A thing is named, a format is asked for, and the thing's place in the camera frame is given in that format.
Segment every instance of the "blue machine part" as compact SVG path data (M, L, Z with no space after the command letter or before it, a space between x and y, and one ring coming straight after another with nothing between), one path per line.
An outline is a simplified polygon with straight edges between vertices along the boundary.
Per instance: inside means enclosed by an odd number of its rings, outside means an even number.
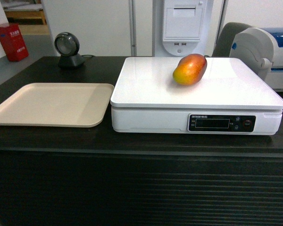
M270 33L278 43L278 47L283 47L283 28L263 28Z

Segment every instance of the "red fire extinguisher box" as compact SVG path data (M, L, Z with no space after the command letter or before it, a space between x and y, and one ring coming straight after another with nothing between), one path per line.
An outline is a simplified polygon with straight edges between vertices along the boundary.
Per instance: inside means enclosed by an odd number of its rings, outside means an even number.
M18 24L0 24L0 42L9 61L20 61L28 56Z

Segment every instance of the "plastic tray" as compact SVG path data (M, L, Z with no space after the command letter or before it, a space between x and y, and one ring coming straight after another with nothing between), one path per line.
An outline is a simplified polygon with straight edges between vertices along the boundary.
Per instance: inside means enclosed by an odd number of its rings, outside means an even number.
M32 83L0 104L0 125L93 127L101 123L113 85Z

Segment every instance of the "gray chair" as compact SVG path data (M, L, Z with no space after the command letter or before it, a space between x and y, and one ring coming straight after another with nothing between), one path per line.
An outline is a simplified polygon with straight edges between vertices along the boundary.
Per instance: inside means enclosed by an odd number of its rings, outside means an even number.
M233 40L236 34L252 27L248 24L229 22L227 23L217 39L212 57L229 57Z

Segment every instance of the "black countertop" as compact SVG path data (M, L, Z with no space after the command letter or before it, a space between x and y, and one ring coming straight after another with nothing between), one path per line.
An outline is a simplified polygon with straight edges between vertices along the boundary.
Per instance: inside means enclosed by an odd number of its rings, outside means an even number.
M43 57L0 85L0 104L34 82L85 82L115 85L126 57L88 58L75 70L58 68L59 57ZM272 136L117 133L111 105L93 128L0 126L0 151L133 153L283 157L283 118Z

